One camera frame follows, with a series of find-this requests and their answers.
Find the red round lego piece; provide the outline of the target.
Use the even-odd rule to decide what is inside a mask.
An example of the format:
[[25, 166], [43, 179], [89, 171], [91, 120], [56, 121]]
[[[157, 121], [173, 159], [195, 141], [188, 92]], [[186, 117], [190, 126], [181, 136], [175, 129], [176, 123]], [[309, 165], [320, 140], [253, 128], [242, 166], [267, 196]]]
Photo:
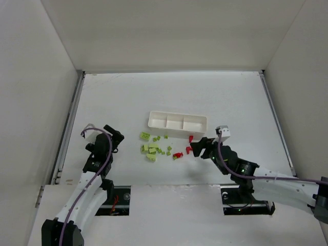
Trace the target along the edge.
[[174, 157], [174, 158], [181, 158], [181, 157], [183, 157], [183, 153], [182, 153], [182, 152], [180, 152], [180, 153], [175, 153], [175, 154], [173, 154], [173, 157]]

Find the large green lego plate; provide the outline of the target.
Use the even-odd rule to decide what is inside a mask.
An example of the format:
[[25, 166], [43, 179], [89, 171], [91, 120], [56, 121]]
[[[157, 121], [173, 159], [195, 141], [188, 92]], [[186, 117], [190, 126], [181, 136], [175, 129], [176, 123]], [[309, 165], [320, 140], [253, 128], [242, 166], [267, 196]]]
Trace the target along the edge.
[[147, 132], [141, 132], [139, 138], [143, 141], [149, 141], [151, 138], [151, 134]]

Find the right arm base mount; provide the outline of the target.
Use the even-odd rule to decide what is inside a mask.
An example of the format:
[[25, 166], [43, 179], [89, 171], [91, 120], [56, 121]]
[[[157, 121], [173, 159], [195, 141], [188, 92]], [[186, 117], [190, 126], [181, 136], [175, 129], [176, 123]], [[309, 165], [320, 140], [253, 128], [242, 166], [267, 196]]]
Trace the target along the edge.
[[221, 198], [224, 215], [273, 215], [273, 202], [256, 200], [252, 195], [241, 194], [238, 185], [221, 186]]

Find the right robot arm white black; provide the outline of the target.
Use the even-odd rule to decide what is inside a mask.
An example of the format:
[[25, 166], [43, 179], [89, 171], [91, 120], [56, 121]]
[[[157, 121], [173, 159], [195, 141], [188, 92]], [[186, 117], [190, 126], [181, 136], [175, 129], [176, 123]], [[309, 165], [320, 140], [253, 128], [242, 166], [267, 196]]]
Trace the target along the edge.
[[239, 158], [219, 138], [204, 137], [190, 145], [195, 157], [211, 160], [223, 175], [229, 175], [239, 185], [240, 193], [246, 196], [248, 203], [252, 200], [277, 202], [327, 223], [327, 177], [317, 180], [273, 172]]

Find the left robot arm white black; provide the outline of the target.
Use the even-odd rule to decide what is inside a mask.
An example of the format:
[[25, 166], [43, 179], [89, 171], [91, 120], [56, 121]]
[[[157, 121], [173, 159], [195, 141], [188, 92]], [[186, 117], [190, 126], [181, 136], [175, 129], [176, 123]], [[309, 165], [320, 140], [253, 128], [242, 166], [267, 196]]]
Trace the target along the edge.
[[42, 245], [84, 245], [86, 231], [97, 211], [113, 197], [113, 181], [106, 177], [113, 154], [125, 137], [109, 125], [99, 129], [92, 124], [81, 135], [88, 141], [86, 150], [90, 155], [69, 200], [54, 219], [43, 223]]

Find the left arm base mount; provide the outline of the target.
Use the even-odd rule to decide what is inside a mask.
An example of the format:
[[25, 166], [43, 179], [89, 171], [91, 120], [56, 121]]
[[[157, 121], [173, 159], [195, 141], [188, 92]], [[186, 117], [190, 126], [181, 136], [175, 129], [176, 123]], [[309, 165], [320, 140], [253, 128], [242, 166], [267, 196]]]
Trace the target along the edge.
[[131, 186], [115, 186], [96, 216], [128, 216], [130, 213]]

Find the red lego brick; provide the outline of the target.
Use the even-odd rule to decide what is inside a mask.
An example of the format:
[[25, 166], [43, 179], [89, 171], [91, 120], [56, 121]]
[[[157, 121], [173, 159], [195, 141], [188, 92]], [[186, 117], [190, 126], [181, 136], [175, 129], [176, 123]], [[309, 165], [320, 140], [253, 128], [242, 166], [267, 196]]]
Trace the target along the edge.
[[191, 147], [186, 147], [187, 154], [190, 154], [191, 151], [193, 151], [193, 149]]

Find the green lego brick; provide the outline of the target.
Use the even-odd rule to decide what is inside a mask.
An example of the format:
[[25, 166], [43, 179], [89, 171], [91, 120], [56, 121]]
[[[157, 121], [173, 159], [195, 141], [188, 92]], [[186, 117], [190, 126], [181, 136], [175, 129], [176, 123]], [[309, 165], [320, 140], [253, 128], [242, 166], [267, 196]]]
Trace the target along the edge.
[[149, 154], [149, 153], [147, 153], [147, 154], [146, 154], [146, 158], [147, 158], [149, 161], [152, 161], [152, 162], [155, 162], [155, 161], [156, 161], [156, 155], [155, 155], [155, 154]]
[[147, 144], [145, 145], [142, 145], [141, 148], [140, 148], [140, 151], [142, 154], [147, 154], [149, 152], [149, 147]]
[[155, 149], [158, 149], [159, 146], [158, 146], [158, 144], [156, 144], [156, 143], [150, 143], [150, 144], [149, 144], [149, 148], [155, 148]]

